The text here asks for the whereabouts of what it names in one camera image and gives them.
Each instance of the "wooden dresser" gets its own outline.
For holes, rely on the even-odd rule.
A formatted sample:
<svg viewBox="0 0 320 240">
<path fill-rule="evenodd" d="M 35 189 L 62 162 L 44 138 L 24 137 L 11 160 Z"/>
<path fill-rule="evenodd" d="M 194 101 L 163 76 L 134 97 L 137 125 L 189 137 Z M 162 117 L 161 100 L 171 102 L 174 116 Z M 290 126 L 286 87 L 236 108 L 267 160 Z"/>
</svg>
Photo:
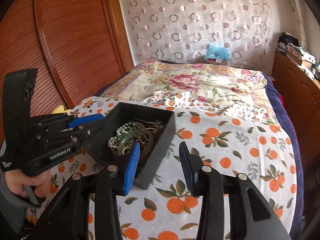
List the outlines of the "wooden dresser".
<svg viewBox="0 0 320 240">
<path fill-rule="evenodd" d="M 274 86 L 297 133 L 304 171 L 320 166 L 320 84 L 275 52 Z"/>
</svg>

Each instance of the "cardboard box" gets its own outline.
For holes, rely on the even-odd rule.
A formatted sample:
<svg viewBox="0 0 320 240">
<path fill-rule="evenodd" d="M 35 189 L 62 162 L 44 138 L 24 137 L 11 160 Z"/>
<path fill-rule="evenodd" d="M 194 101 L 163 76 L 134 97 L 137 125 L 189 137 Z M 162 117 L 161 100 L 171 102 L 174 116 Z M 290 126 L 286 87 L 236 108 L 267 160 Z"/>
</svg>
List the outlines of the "cardboard box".
<svg viewBox="0 0 320 240">
<path fill-rule="evenodd" d="M 82 146 L 99 164 L 106 166 L 108 162 L 110 163 L 110 159 L 114 158 L 114 154 L 107 145 L 109 138 L 116 135 L 117 128 L 129 121 L 134 121 L 134 118 L 146 122 L 161 120 L 162 125 L 165 126 L 160 133 L 155 134 L 154 144 L 145 165 L 142 167 L 138 165 L 137 168 L 134 184 L 148 189 L 176 132 L 173 111 L 120 102 L 100 122 L 99 127 L 91 132 L 91 139 Z"/>
<path fill-rule="evenodd" d="M 296 62 L 300 66 L 304 66 L 307 69 L 311 69 L 312 63 L 307 60 L 301 60 L 298 57 L 296 57 L 294 54 L 292 54 L 290 51 L 288 51 L 288 58 L 292 60 L 294 63 Z"/>
<path fill-rule="evenodd" d="M 227 65 L 227 61 L 225 59 L 215 59 L 215 58 L 208 58 L 207 59 L 207 63 L 208 64 L 212 64 L 212 65 Z"/>
</svg>

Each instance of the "person's arm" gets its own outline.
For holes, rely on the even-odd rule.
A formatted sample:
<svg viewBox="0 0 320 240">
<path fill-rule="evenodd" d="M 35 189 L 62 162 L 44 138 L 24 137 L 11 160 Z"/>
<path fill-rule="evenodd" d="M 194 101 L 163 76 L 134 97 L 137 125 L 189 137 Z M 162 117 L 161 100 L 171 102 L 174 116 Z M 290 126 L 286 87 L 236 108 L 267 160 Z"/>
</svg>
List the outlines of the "person's arm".
<svg viewBox="0 0 320 240">
<path fill-rule="evenodd" d="M 20 231 L 28 207 L 39 208 L 27 200 L 23 185 L 35 186 L 38 197 L 50 192 L 50 171 L 28 177 L 20 170 L 2 172 L 0 169 L 0 212 L 15 233 Z"/>
</svg>

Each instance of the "human hand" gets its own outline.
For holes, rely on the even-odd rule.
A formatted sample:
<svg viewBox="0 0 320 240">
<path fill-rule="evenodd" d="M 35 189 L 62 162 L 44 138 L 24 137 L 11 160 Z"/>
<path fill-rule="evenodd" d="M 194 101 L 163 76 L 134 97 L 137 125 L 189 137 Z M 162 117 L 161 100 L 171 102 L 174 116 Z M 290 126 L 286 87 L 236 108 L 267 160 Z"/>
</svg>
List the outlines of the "human hand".
<svg viewBox="0 0 320 240">
<path fill-rule="evenodd" d="M 21 170 L 6 171 L 4 173 L 4 179 L 9 190 L 23 198 L 27 198 L 28 195 L 23 189 L 23 185 L 35 186 L 35 195 L 38 197 L 46 197 L 50 193 L 50 171 L 44 171 L 41 174 L 28 177 Z"/>
</svg>

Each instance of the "slatted wood door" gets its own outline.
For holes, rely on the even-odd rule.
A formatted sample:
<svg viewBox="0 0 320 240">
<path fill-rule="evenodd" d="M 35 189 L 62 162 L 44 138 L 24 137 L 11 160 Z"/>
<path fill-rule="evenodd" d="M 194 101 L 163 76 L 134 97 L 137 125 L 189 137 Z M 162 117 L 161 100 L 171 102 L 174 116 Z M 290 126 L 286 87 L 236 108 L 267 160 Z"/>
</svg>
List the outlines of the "slatted wood door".
<svg viewBox="0 0 320 240">
<path fill-rule="evenodd" d="M 4 140 L 2 126 L 2 93 L 7 73 L 38 68 L 31 116 L 49 114 L 63 104 L 45 63 L 38 40 L 33 0 L 15 0 L 0 22 L 0 144 Z"/>
<path fill-rule="evenodd" d="M 48 57 L 75 105 L 124 74 L 104 3 L 35 0 Z"/>
</svg>

